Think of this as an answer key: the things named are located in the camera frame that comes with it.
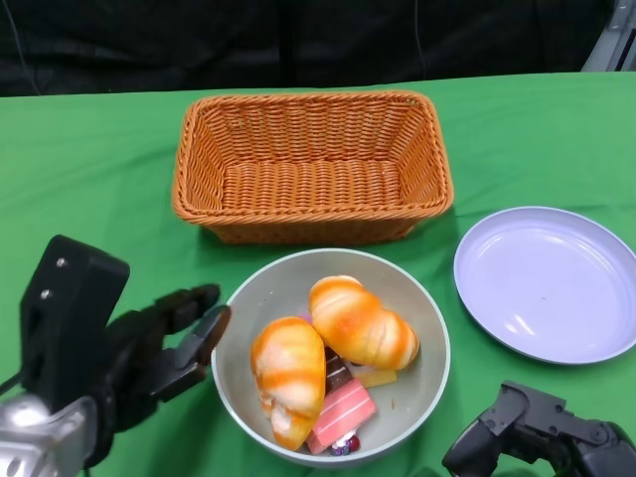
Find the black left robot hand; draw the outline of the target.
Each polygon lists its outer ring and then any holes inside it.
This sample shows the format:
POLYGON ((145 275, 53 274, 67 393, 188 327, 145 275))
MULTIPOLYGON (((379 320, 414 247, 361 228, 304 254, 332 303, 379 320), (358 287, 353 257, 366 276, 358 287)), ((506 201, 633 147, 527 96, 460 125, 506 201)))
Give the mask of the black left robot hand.
POLYGON ((98 421, 85 471, 108 455, 117 433, 206 379, 231 316, 221 287, 204 284, 172 292, 107 325, 103 364, 91 389, 98 421))

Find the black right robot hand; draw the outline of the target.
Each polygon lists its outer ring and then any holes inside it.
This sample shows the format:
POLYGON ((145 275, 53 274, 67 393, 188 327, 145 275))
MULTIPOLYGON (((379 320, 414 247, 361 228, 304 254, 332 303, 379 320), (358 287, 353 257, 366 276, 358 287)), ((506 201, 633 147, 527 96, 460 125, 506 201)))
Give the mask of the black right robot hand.
POLYGON ((502 454, 529 464, 545 460, 556 476, 635 474, 635 444, 620 426, 580 418, 565 409, 564 399, 509 381, 442 465, 453 476, 491 476, 502 454))

